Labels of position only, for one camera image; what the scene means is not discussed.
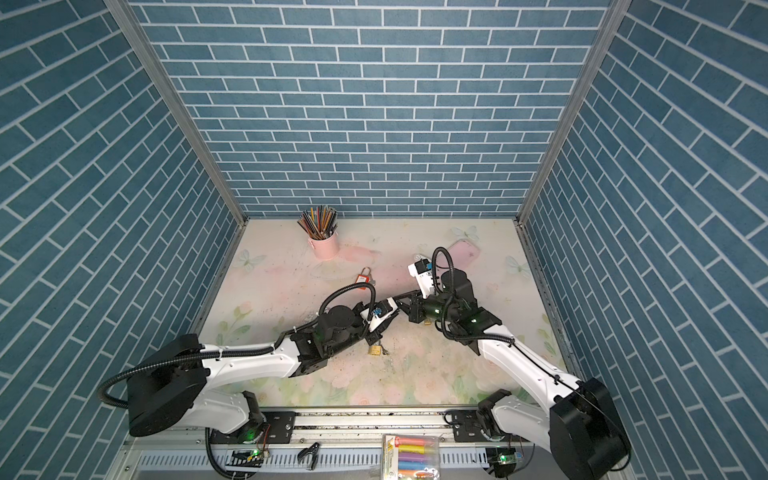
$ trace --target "robotic arm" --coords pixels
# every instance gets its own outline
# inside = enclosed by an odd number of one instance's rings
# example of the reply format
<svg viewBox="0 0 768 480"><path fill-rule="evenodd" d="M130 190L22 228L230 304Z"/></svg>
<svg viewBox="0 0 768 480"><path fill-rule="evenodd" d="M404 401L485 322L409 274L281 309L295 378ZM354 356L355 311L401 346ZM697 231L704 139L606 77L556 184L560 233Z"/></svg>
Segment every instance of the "robotic arm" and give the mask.
<svg viewBox="0 0 768 480"><path fill-rule="evenodd" d="M438 252L447 271L437 277ZM582 382L523 345L501 320L478 306L466 274L453 268L447 250L438 248L430 262L409 266L419 290L376 302L369 283L337 290L323 302L313 321L280 334L275 343L248 346L201 345L194 334L182 335L139 366L105 381L99 398L128 408L130 433L151 435L176 426L202 426L239 442L257 440L265 418L251 392L225 394L226 384L260 377L312 373L328 359L365 339L369 345L400 311L414 323L433 319L446 339L458 341L491 360L523 386L541 408L498 390L478 405L477 420L489 439L521 435L552 453L571 480L595 480L608 472L631 447L608 390L596 379ZM371 292L368 304L337 305L339 295L355 288ZM107 391L127 380L127 401Z"/></svg>

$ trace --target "gray floor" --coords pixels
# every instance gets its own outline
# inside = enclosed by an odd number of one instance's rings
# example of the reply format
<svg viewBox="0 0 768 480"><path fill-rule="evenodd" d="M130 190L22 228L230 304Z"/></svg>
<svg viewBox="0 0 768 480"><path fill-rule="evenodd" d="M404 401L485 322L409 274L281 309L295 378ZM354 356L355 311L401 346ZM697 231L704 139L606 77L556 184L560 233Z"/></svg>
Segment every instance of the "gray floor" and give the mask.
<svg viewBox="0 0 768 480"><path fill-rule="evenodd" d="M379 470L357 472L330 472L276 474L260 473L253 480L287 480L288 478L305 478L306 480L374 480L379 478ZM491 477L482 468L449 468L443 470L441 480L490 480ZM552 455L544 449L536 449L531 464L513 476L514 480L568 480L560 468L554 463ZM216 472L140 472L135 480L221 480Z"/></svg>

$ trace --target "black clamp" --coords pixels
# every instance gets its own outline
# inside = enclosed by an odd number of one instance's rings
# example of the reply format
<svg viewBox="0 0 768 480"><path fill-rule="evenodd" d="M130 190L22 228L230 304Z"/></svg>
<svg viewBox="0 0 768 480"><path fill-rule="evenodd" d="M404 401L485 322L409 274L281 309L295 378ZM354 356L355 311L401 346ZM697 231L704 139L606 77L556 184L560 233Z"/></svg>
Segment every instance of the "black clamp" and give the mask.
<svg viewBox="0 0 768 480"><path fill-rule="evenodd" d="M306 469L307 470L314 470L315 469L315 465L317 465L317 459L318 459L317 452L318 452L318 450L320 450L320 444L318 442L314 442L312 444L312 446L306 447L304 450L299 452L299 454L296 457L299 459L299 463L301 463L302 460L304 460L304 457L306 457L307 455L311 455L312 456L312 460L310 460L310 463L308 464Z"/></svg>

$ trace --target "bundle of pencils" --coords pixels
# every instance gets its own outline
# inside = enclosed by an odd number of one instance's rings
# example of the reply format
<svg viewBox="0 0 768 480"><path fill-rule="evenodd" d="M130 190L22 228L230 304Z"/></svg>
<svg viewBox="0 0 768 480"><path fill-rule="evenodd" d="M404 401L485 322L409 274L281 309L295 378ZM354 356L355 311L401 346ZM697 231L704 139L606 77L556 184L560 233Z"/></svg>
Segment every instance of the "bundle of pencils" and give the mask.
<svg viewBox="0 0 768 480"><path fill-rule="evenodd" d="M325 240L336 231L336 209L320 205L301 213L296 222L307 232L312 240Z"/></svg>

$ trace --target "black mounting plate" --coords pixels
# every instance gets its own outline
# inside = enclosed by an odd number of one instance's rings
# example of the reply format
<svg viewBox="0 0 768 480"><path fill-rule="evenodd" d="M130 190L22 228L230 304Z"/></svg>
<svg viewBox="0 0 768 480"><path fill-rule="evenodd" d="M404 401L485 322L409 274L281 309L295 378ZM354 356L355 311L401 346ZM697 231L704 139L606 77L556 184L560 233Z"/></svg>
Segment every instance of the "black mounting plate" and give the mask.
<svg viewBox="0 0 768 480"><path fill-rule="evenodd" d="M448 410L445 414L451 416L454 442L490 442L480 429L480 423L477 420L477 409ZM518 442L520 438L517 435L508 433L499 441Z"/></svg>
<svg viewBox="0 0 768 480"><path fill-rule="evenodd" d="M296 421L296 412L265 412L261 411L266 417L264 428L266 425L270 426L267 432L266 443L290 443L291 435L293 434L293 423ZM260 437L258 442L263 442L263 437ZM211 445L238 445L236 435L227 435L217 430L213 430L210 433Z"/></svg>

